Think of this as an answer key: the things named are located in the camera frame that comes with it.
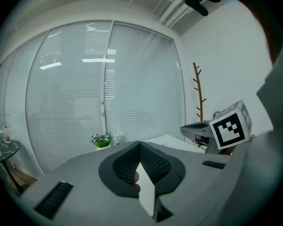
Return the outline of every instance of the ceiling light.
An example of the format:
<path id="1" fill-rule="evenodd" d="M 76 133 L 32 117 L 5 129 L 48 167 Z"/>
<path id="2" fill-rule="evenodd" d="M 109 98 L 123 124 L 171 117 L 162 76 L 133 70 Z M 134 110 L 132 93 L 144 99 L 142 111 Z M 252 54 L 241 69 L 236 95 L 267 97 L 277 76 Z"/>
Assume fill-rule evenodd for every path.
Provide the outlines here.
<path id="1" fill-rule="evenodd" d="M 58 33 L 59 33 L 59 32 L 57 32 L 57 33 L 55 33 L 55 34 L 52 34 L 52 35 L 49 35 L 49 36 L 47 36 L 47 38 L 50 38 L 50 37 L 56 36 L 56 35 L 58 35 Z"/>
<path id="2" fill-rule="evenodd" d="M 107 58 L 83 58 L 82 61 L 84 63 L 92 63 L 92 62 L 106 62 L 106 63 L 114 63 L 114 59 Z"/>
<path id="3" fill-rule="evenodd" d="M 40 67 L 40 69 L 45 70 L 45 69 L 55 67 L 55 66 L 58 66 L 58 65 L 62 65 L 62 64 L 60 62 L 57 62 L 57 63 L 53 63 L 53 64 L 50 64 L 50 65 L 42 66 L 42 67 Z"/>

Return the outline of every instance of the air vent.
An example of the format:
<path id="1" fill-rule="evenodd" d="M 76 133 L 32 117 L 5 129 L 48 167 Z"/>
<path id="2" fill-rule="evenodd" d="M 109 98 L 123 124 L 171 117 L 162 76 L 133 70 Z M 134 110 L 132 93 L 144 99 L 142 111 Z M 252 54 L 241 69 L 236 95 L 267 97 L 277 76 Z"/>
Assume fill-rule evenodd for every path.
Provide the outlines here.
<path id="1" fill-rule="evenodd" d="M 73 185 L 66 182 L 60 182 L 55 188 L 43 199 L 43 201 L 35 208 L 35 210 L 48 219 L 52 219 L 67 195 L 71 191 Z"/>

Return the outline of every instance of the round table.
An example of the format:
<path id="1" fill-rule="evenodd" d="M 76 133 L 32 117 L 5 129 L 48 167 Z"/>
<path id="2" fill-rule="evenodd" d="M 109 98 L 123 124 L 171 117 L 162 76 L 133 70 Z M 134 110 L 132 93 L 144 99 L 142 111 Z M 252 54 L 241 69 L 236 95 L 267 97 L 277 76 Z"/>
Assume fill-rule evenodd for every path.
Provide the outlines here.
<path id="1" fill-rule="evenodd" d="M 17 183 L 17 181 L 13 178 L 11 175 L 7 165 L 6 165 L 6 160 L 13 156 L 17 151 L 19 151 L 21 147 L 21 143 L 16 140 L 11 140 L 10 143 L 4 142 L 2 139 L 0 139 L 0 150 L 2 156 L 0 157 L 0 163 L 3 164 L 5 170 L 8 172 L 8 175 L 10 176 L 11 180 L 15 184 L 17 190 L 22 193 L 24 189 Z"/>

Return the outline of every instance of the white wall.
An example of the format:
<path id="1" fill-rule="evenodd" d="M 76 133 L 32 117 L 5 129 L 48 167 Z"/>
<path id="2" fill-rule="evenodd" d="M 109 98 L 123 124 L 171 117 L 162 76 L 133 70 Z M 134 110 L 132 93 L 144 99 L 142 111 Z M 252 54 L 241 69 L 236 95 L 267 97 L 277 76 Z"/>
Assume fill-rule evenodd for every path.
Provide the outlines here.
<path id="1" fill-rule="evenodd" d="M 159 24 L 157 22 L 158 18 L 152 13 L 141 7 L 134 5 L 130 7 L 128 3 L 116 0 L 83 0 L 41 14 L 19 29 L 12 37 L 2 35 L 6 39 L 0 44 L 0 63 L 12 51 L 38 34 L 65 24 L 88 20 L 116 20 L 160 32 L 174 39 L 180 62 L 183 60 L 184 54 L 180 37 L 171 29 Z M 32 151 L 32 148 L 25 148 L 25 150 Z M 37 163 L 34 166 L 36 167 L 35 169 L 20 169 L 24 172 L 39 171 L 41 169 Z"/>
<path id="2" fill-rule="evenodd" d="M 252 133 L 272 130 L 256 92 L 272 68 L 266 39 L 254 16 L 239 2 L 231 2 L 200 20 L 182 36 L 186 60 L 182 72 L 186 94 L 186 123 L 199 121 L 199 95 L 192 63 L 200 73 L 204 120 L 215 111 L 243 99 L 252 119 Z"/>

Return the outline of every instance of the finger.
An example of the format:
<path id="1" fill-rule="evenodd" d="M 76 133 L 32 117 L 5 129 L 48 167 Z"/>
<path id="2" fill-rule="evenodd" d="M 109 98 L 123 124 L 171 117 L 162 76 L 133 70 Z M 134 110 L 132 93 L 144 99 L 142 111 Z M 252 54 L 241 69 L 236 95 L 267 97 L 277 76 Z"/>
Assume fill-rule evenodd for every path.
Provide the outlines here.
<path id="1" fill-rule="evenodd" d="M 254 134 L 251 134 L 250 141 L 252 141 L 256 136 Z"/>
<path id="2" fill-rule="evenodd" d="M 138 184 L 134 184 L 133 187 L 135 187 L 138 190 L 138 192 L 141 191 L 141 186 L 139 186 Z"/>
<path id="3" fill-rule="evenodd" d="M 233 153 L 233 151 L 234 151 L 235 148 L 236 148 L 235 145 L 232 146 L 232 147 L 227 148 L 225 154 L 226 154 L 226 155 L 230 155 L 231 153 Z"/>
<path id="4" fill-rule="evenodd" d="M 138 174 L 138 172 L 136 171 L 135 172 L 135 175 L 134 175 L 134 183 L 136 183 L 138 181 L 138 179 L 140 179 L 140 175 Z"/>

